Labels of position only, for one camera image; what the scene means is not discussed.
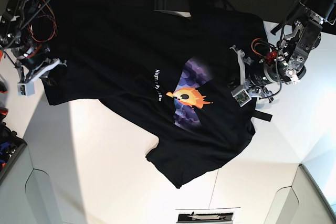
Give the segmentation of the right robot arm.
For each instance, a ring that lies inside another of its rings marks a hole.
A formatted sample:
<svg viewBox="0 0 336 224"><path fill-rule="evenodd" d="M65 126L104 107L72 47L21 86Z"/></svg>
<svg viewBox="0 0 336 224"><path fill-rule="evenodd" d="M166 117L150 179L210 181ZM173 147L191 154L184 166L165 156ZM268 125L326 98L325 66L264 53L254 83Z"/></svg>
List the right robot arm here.
<svg viewBox="0 0 336 224"><path fill-rule="evenodd" d="M1 0L1 57L11 60L22 84L34 82L55 66L58 58L47 56L49 42L57 35L51 0Z"/></svg>

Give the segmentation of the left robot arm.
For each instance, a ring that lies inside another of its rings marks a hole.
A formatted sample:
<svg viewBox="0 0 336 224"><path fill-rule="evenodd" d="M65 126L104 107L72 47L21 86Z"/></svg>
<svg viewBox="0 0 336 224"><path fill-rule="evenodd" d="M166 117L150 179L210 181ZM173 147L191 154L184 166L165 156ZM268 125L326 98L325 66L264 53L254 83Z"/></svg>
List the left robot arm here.
<svg viewBox="0 0 336 224"><path fill-rule="evenodd" d="M274 100L267 89L272 83L297 84L305 75L309 53L321 41L323 25L335 24L335 0L296 0L293 9L271 33L281 31L276 45L261 38L254 39L250 48L256 59L231 46L240 67L240 85L232 91L239 106L253 98Z"/></svg>

